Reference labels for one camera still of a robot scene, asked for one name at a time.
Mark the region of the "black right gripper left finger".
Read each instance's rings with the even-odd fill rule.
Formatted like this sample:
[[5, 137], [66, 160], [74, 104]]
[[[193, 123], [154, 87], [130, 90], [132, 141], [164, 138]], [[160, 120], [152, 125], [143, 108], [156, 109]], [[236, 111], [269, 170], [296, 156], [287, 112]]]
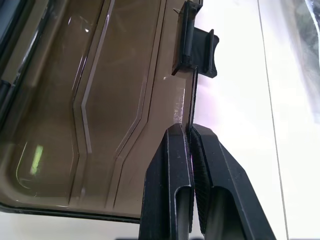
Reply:
[[138, 240], [188, 240], [194, 185], [187, 137], [175, 123], [165, 131], [145, 174]]

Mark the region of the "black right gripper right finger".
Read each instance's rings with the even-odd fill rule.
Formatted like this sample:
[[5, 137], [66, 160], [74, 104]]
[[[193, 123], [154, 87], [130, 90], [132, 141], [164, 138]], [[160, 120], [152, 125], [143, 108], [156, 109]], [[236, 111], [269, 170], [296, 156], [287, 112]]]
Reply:
[[246, 171], [218, 136], [194, 124], [190, 151], [204, 240], [276, 240]]

